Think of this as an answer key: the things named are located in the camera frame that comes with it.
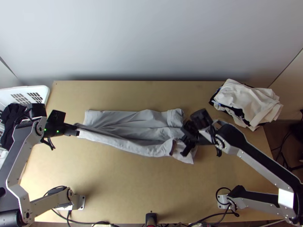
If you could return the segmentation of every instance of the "pile of clothes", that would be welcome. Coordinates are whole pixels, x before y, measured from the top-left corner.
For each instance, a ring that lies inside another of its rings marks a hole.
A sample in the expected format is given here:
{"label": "pile of clothes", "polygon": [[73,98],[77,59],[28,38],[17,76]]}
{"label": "pile of clothes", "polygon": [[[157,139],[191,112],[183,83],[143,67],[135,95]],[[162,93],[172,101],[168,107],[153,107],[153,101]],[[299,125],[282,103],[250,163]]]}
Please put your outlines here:
{"label": "pile of clothes", "polygon": [[209,103],[231,115],[237,125],[252,131],[277,120],[283,107],[272,89],[254,88],[232,79],[226,80]]}

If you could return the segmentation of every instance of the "black cloth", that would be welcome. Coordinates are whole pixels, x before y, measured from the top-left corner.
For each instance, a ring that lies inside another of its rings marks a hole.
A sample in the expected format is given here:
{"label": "black cloth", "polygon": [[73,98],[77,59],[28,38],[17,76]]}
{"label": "black cloth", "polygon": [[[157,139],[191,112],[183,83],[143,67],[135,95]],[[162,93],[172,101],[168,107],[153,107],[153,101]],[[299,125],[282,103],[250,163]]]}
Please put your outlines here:
{"label": "black cloth", "polygon": [[12,103],[5,107],[1,115],[5,129],[0,142],[2,147],[8,151],[14,142],[12,134],[14,132],[15,121],[24,116],[25,109],[26,106]]}

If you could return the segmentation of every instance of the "metal bracket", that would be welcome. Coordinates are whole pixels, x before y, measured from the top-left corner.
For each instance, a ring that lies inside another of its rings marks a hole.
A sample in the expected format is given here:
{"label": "metal bracket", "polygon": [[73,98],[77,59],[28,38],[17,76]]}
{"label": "metal bracket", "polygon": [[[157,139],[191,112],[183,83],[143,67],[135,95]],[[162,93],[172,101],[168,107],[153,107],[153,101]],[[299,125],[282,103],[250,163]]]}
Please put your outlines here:
{"label": "metal bracket", "polygon": [[56,210],[83,210],[85,205],[85,196],[73,195],[72,202],[64,204],[62,207],[55,207]]}
{"label": "metal bracket", "polygon": [[[221,202],[221,203],[228,203],[228,200],[227,200],[227,194],[224,194],[224,195],[218,195],[218,200]],[[217,202],[218,204],[218,208],[219,209],[227,209],[228,205],[222,205],[220,204],[219,202]]]}

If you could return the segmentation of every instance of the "grey fabric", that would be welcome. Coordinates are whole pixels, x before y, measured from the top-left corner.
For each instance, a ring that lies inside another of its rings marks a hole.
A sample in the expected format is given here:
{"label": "grey fabric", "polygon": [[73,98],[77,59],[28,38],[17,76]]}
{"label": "grey fabric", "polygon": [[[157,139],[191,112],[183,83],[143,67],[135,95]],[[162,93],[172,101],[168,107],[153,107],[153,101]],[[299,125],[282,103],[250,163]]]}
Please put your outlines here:
{"label": "grey fabric", "polygon": [[84,123],[75,125],[80,131],[79,138],[148,157],[169,156],[173,149],[174,158],[193,164],[195,151],[187,157],[180,154],[185,148],[179,140],[184,135],[181,109],[166,112],[87,110]]}

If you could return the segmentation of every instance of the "floor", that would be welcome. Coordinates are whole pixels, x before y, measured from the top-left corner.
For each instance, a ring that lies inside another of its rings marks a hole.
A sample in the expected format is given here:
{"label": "floor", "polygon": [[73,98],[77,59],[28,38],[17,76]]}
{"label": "floor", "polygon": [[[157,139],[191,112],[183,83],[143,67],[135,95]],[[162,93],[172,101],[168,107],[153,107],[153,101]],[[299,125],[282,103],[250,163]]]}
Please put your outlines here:
{"label": "floor", "polygon": [[[270,149],[274,149],[281,145],[284,136],[287,134],[289,127],[293,124],[293,121],[277,121],[272,122],[264,126],[266,137],[270,146]],[[273,150],[273,158],[276,159],[279,149]],[[302,165],[303,163],[299,160],[303,155],[303,144],[301,144],[294,136],[290,135],[283,145],[283,154],[291,167]],[[283,163],[283,159],[279,156],[277,160],[280,164]],[[303,181],[303,169],[294,170],[293,173]],[[232,222],[232,223],[220,223],[217,226],[220,227],[259,227],[272,223],[274,221],[256,221],[256,222]],[[120,227],[142,227],[143,224],[121,224]],[[45,223],[36,222],[32,225],[33,227],[65,227],[66,223]],[[82,227],[82,225],[71,224],[72,227]],[[271,225],[272,227],[290,227],[286,222]]]}

